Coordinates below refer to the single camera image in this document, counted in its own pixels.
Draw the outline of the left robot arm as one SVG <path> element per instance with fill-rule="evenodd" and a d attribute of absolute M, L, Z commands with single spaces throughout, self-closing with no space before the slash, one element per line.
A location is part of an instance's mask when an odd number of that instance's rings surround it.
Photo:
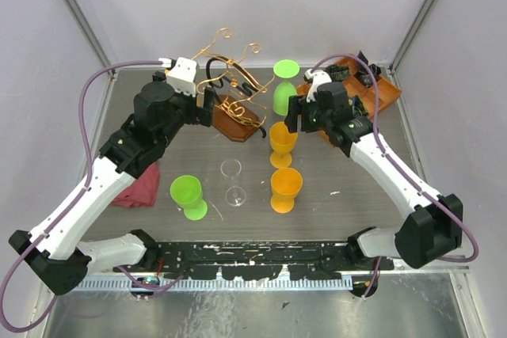
<path fill-rule="evenodd" d="M 82 237 L 109 204 L 163 156 L 186 124 L 212 123 L 215 90 L 204 101 L 166 82 L 146 84 L 135 95 L 133 113 L 110 135 L 82 183 L 41 224 L 17 230 L 10 245 L 55 295 L 63 295 L 94 272 L 135 266 L 141 272 L 158 264 L 158 243 L 143 230 L 122 237 L 84 242 Z"/>

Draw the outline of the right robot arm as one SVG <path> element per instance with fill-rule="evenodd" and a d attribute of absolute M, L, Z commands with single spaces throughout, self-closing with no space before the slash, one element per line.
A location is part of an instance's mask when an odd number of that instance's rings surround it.
<path fill-rule="evenodd" d="M 369 227 L 350 236 L 347 258 L 352 267 L 364 270 L 383 256 L 421 268 L 461 246 L 462 202 L 427 185 L 388 147 L 368 117 L 354 116 L 341 83 L 328 82 L 307 95 L 290 97 L 284 123 L 291 133 L 324 132 L 372 176 L 403 217 L 399 227 Z"/>

